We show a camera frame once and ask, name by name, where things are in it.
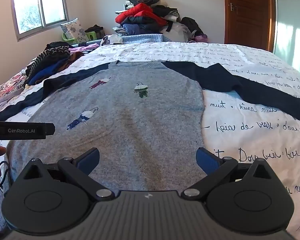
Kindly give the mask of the white bedspread with script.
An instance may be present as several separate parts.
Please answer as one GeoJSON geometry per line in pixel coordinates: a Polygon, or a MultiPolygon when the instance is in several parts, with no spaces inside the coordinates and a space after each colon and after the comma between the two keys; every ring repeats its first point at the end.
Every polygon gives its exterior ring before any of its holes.
{"type": "MultiPolygon", "coordinates": [[[[244,77],[300,98],[300,73],[276,55],[239,45],[158,42],[111,45],[80,57],[67,76],[112,62],[178,61],[207,68],[221,64],[232,75],[244,77]]],[[[230,156],[240,163],[263,158],[281,179],[294,202],[288,231],[300,239],[300,120],[279,109],[243,101],[236,92],[217,94],[204,90],[207,111],[202,118],[202,136],[208,151],[218,157],[230,156]]],[[[47,100],[12,116],[12,121],[31,121],[47,100]]]]}

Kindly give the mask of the floral red sheet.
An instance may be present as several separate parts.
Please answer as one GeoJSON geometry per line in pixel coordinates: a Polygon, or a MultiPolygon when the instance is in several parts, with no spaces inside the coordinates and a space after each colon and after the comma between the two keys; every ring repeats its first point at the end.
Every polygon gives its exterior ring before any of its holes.
{"type": "Polygon", "coordinates": [[[8,81],[0,85],[0,99],[4,98],[17,90],[23,88],[23,84],[27,76],[19,72],[15,76],[11,77],[8,81]]]}

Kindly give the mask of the grey sweater with navy sleeves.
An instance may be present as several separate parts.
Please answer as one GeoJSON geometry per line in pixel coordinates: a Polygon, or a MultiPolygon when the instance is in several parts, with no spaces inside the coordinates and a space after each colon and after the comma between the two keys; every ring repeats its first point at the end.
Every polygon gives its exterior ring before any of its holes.
{"type": "Polygon", "coordinates": [[[54,163],[95,147],[101,162],[91,176],[117,191],[178,190],[204,176],[196,151],[207,146],[204,90],[237,92],[241,99],[300,120],[300,99],[243,77],[222,65],[192,62],[112,62],[46,81],[29,101],[50,98],[32,122],[51,122],[44,140],[11,141],[7,155],[16,180],[32,158],[54,163]]]}

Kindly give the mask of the black striped garment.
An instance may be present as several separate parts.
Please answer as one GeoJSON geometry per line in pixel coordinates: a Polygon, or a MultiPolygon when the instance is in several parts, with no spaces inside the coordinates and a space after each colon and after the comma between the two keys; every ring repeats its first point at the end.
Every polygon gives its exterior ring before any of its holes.
{"type": "Polygon", "coordinates": [[[44,70],[51,65],[70,57],[70,50],[68,46],[60,46],[50,48],[40,53],[30,64],[26,70],[28,79],[35,76],[41,70],[44,70]]]}

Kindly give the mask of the brown garment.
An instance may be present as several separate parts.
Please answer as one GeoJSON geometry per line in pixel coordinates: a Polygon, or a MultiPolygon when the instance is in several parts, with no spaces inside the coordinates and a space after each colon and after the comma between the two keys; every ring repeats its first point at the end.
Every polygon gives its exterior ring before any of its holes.
{"type": "Polygon", "coordinates": [[[80,51],[71,54],[69,59],[57,69],[57,72],[59,73],[59,72],[64,71],[66,68],[68,68],[72,63],[74,63],[76,60],[78,60],[83,55],[84,55],[84,53],[80,52],[80,51]]]}

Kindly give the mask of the purple garment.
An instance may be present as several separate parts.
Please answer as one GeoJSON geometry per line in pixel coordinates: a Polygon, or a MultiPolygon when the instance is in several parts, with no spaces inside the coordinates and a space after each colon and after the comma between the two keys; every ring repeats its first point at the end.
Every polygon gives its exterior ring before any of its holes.
{"type": "Polygon", "coordinates": [[[94,44],[90,44],[88,46],[80,46],[80,47],[74,47],[74,48],[69,48],[69,51],[71,54],[74,54],[76,52],[82,52],[84,54],[88,54],[91,51],[97,49],[99,47],[99,44],[94,43],[94,44]]]}

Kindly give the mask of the floral cushion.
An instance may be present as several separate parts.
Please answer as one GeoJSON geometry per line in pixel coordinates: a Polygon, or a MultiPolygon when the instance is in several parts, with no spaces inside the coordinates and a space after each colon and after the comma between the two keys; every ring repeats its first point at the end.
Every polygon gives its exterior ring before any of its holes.
{"type": "Polygon", "coordinates": [[[76,43],[89,41],[89,38],[78,18],[70,22],[62,23],[60,24],[60,27],[67,39],[74,39],[76,43]]]}

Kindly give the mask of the green plastic basket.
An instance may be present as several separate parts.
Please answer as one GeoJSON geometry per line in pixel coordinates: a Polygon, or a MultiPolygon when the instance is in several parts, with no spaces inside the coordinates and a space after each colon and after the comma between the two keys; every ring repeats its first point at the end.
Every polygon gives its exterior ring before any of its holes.
{"type": "MultiPolygon", "coordinates": [[[[96,33],[94,31],[86,33],[88,41],[97,40],[96,33]]],[[[77,41],[74,38],[68,39],[65,33],[62,33],[62,40],[68,44],[77,44],[77,41]]]]}

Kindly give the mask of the white crumpled cloth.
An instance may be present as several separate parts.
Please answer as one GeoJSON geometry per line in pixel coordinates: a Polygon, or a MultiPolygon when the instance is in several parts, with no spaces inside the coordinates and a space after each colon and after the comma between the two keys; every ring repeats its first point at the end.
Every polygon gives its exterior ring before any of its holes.
{"type": "Polygon", "coordinates": [[[123,39],[121,36],[113,34],[106,35],[102,38],[100,46],[114,45],[114,44],[123,44],[123,39]]]}

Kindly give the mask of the light blue knit blanket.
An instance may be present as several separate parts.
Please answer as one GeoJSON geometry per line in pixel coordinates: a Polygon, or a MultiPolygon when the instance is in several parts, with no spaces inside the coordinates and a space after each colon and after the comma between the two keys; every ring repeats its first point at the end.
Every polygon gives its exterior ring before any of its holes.
{"type": "Polygon", "coordinates": [[[123,44],[131,43],[149,43],[149,42],[171,42],[169,38],[163,34],[141,34],[122,36],[123,44]]]}

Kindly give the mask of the dark navy jacket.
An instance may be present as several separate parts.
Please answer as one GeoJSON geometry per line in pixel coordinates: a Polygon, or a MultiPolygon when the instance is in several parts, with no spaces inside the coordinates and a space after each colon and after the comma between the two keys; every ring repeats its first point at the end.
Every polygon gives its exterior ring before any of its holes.
{"type": "Polygon", "coordinates": [[[145,16],[129,16],[120,25],[128,35],[158,34],[161,29],[155,19],[145,16]]]}

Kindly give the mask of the brown wooden door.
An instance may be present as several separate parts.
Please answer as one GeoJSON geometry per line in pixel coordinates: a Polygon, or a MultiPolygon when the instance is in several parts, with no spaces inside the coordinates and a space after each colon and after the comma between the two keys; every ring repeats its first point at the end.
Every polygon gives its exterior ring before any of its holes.
{"type": "Polygon", "coordinates": [[[224,42],[272,51],[275,0],[225,0],[224,42]]]}

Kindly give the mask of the red jacket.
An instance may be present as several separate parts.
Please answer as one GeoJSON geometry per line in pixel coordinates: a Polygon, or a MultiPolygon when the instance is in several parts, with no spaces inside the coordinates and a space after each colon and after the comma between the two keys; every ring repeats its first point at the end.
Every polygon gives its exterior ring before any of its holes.
{"type": "Polygon", "coordinates": [[[115,22],[121,24],[127,17],[149,17],[154,19],[161,27],[167,25],[167,21],[164,18],[154,14],[153,9],[145,3],[139,3],[136,6],[122,12],[115,18],[115,22]]]}

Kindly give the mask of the window with grey frame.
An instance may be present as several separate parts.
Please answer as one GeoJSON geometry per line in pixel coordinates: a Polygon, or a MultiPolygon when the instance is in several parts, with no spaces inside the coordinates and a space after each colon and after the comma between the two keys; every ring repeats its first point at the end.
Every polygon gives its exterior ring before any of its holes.
{"type": "Polygon", "coordinates": [[[68,20],[66,0],[11,0],[11,9],[18,41],[68,20]]]}

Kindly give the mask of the black backpack by wall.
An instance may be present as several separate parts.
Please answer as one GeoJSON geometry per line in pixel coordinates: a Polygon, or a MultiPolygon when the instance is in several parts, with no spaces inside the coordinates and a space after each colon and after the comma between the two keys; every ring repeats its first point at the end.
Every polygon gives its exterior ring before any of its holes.
{"type": "Polygon", "coordinates": [[[204,33],[203,33],[202,29],[200,29],[198,23],[190,17],[183,17],[181,19],[181,24],[187,26],[187,28],[189,29],[189,31],[191,32],[191,34],[194,37],[204,35],[204,33]]]}

